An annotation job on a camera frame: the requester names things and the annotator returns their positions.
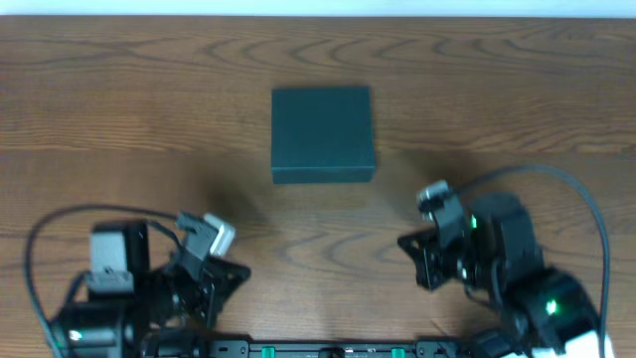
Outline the dark green box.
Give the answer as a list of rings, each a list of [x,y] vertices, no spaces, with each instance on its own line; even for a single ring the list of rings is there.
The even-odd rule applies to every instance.
[[[271,92],[275,184],[364,183],[376,171],[368,87],[278,88]]]

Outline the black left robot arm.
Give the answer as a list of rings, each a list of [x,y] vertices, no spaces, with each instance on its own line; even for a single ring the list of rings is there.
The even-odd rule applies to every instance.
[[[50,326],[64,357],[139,357],[143,341],[175,318],[215,326],[225,302],[250,277],[246,266],[178,245],[152,268],[149,229],[177,239],[155,221],[105,222],[90,233],[90,269],[77,276]]]

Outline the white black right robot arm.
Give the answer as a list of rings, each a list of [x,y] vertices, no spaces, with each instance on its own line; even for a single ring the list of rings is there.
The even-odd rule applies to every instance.
[[[398,238],[415,266],[416,283],[434,291],[455,279],[471,295],[483,290],[485,306],[502,321],[513,352],[564,354],[575,339],[600,343],[599,312],[570,273],[545,263],[531,216],[511,192],[491,192],[468,205],[450,194],[426,199],[431,229]]]

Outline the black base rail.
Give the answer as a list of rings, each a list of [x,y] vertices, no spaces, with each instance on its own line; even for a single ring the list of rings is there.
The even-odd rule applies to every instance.
[[[248,342],[245,340],[153,339],[140,353],[156,358],[469,358],[470,348],[453,341]]]

